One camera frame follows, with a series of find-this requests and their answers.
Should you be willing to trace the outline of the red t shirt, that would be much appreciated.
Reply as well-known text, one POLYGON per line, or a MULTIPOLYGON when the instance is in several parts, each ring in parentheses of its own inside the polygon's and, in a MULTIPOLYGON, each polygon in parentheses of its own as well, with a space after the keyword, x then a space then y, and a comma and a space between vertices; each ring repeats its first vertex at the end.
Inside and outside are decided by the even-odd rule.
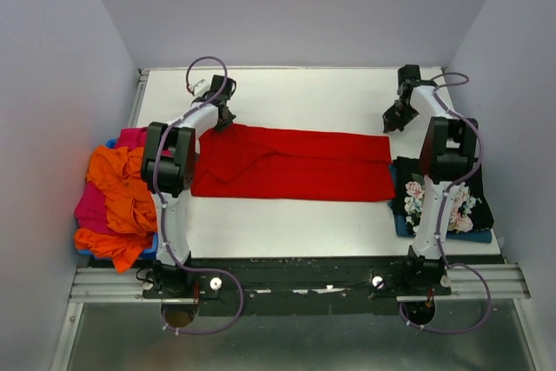
POLYGON ((196 197, 384 202, 395 196, 385 136, 233 124, 200 140, 196 197))

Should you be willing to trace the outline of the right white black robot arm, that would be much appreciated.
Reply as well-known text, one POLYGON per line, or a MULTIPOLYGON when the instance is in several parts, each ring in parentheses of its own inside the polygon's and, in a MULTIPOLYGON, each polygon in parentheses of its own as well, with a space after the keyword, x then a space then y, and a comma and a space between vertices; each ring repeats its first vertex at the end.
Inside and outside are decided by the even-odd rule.
POLYGON ((425 80, 416 64, 397 70, 398 98, 382 115, 383 131, 402 131, 421 116, 428 122, 420 151, 424 202, 419 229, 401 264, 400 285, 412 295, 438 284, 447 267, 444 244, 453 201, 462 182, 480 166, 476 122, 450 109, 440 98, 440 85, 425 80))

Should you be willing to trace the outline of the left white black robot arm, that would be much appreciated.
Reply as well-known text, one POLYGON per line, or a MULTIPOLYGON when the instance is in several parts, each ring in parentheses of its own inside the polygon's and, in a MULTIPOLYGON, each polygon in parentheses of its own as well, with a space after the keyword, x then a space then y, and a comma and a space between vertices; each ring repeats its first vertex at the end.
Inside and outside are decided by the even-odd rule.
POLYGON ((227 128, 235 119, 228 101, 236 81, 214 75, 192 88, 194 100, 183 115, 147 127, 141 178, 156 207, 157 251, 147 280, 159 295, 185 296, 195 288, 193 274, 184 270, 191 250, 187 239, 186 206, 201 154, 199 140, 211 129, 227 128))

